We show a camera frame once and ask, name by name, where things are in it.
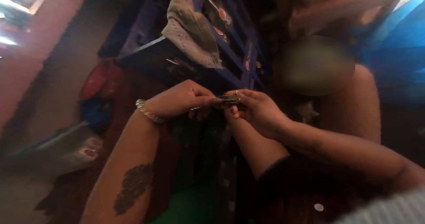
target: bracelet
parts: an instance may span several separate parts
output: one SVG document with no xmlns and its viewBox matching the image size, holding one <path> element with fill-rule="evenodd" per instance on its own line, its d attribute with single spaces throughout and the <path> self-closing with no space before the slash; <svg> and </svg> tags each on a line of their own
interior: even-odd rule
<svg viewBox="0 0 425 224">
<path fill-rule="evenodd" d="M 151 119 L 152 121 L 154 121 L 155 123 L 162 123 L 165 120 L 159 117 L 156 117 L 155 115 L 153 115 L 152 113 L 146 111 L 146 109 L 143 107 L 145 105 L 146 100 L 143 99 L 138 99 L 135 102 L 135 105 L 138 109 L 140 109 L 140 112 L 142 112 L 146 117 L 148 117 L 149 119 Z"/>
</svg>

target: pink wall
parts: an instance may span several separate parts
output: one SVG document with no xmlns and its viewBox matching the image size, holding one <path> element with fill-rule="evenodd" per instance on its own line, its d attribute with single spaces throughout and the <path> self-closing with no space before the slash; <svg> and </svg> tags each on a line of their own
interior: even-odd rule
<svg viewBox="0 0 425 224">
<path fill-rule="evenodd" d="M 1 131 L 83 1 L 45 0 L 29 25 L 14 37 L 19 46 L 0 61 Z"/>
</svg>

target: tattoo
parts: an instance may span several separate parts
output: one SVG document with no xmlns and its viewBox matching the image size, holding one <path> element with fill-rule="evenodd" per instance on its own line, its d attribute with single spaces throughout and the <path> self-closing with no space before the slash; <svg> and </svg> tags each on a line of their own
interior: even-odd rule
<svg viewBox="0 0 425 224">
<path fill-rule="evenodd" d="M 151 164 L 141 164 L 125 173 L 122 190 L 115 199 L 114 209 L 117 216 L 126 213 L 134 205 L 137 198 L 143 195 L 151 184 L 152 176 L 153 167 Z"/>
</svg>

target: gray cloth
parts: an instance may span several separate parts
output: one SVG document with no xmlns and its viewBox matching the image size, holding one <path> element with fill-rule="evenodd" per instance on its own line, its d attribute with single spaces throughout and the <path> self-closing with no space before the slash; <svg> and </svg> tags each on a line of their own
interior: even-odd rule
<svg viewBox="0 0 425 224">
<path fill-rule="evenodd" d="M 419 224 L 425 223 L 425 189 L 378 200 L 334 224 Z"/>
<path fill-rule="evenodd" d="M 206 68 L 223 68 L 207 19 L 202 13 L 194 11 L 193 0 L 171 0 L 167 19 L 162 35 L 190 60 Z"/>
</svg>

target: forearm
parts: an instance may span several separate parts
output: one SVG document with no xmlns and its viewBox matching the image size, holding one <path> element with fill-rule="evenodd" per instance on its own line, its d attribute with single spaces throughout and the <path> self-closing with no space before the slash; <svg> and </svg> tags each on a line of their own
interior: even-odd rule
<svg viewBox="0 0 425 224">
<path fill-rule="evenodd" d="M 424 183 L 422 168 L 391 149 L 366 139 L 292 122 L 282 125 L 278 141 L 311 158 L 349 167 L 373 184 L 410 189 Z"/>
<path fill-rule="evenodd" d="M 263 137 L 243 119 L 230 118 L 229 127 L 256 178 L 277 160 L 290 155 L 282 144 Z"/>
<path fill-rule="evenodd" d="M 136 110 L 97 180 L 82 224 L 143 221 L 149 206 L 158 141 L 158 127 Z"/>
</svg>

